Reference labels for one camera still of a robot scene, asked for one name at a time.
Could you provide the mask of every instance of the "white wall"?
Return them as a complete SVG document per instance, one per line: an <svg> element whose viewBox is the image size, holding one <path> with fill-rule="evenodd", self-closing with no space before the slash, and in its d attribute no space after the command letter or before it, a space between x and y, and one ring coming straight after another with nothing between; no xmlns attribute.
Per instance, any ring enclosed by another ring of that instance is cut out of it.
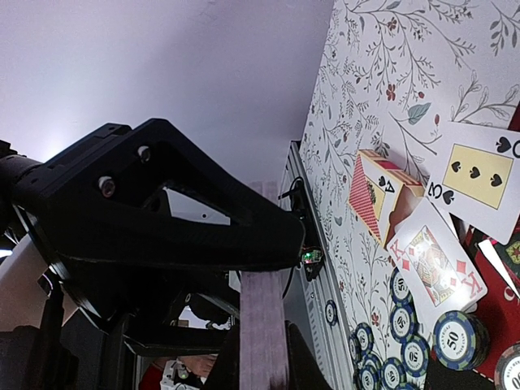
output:
<svg viewBox="0 0 520 390"><path fill-rule="evenodd" d="M169 119L243 181L301 137L332 0L4 0L0 138L45 161L106 122Z"/></svg>

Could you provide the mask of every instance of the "screw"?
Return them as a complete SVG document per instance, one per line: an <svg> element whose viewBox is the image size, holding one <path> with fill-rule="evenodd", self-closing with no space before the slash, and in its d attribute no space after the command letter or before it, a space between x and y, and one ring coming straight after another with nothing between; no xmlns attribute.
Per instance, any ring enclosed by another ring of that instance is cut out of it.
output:
<svg viewBox="0 0 520 390"><path fill-rule="evenodd" d="M110 176L102 176L97 181L97 186L101 189L103 197L112 197L115 193L115 182Z"/></svg>
<svg viewBox="0 0 520 390"><path fill-rule="evenodd" d="M152 158L152 151L148 146L140 146L137 150L139 158L143 164L146 164Z"/></svg>

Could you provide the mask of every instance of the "floral pattern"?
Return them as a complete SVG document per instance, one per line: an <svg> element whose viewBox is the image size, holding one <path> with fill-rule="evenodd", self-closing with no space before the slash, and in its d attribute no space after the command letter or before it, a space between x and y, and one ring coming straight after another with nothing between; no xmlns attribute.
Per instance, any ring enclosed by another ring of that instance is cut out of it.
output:
<svg viewBox="0 0 520 390"><path fill-rule="evenodd" d="M370 324L382 361L400 357L388 321L395 265L347 205L356 153L376 150L426 184L445 121L507 128L519 28L518 0L336 0L301 158L349 329Z"/></svg>

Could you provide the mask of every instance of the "red diamond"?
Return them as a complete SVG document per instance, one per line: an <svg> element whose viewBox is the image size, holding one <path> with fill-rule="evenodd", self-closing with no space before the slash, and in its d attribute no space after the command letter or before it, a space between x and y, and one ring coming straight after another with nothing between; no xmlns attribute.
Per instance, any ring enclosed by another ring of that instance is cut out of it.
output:
<svg viewBox="0 0 520 390"><path fill-rule="evenodd" d="M457 260L457 272L461 272L462 274L466 274L466 263Z"/></svg>

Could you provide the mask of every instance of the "black cable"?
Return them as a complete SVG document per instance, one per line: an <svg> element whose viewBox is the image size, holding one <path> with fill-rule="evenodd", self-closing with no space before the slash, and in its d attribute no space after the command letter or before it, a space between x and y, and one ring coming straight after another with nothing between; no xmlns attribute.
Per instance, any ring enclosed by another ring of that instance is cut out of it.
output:
<svg viewBox="0 0 520 390"><path fill-rule="evenodd" d="M291 268L291 271L289 272L289 277L287 278L287 283L285 284L285 290L284 290L284 293L282 294L282 299L285 298L285 296L287 295L287 292L289 291L289 286L291 285L291 281L293 280L293 273L294 273L294 267Z"/></svg>

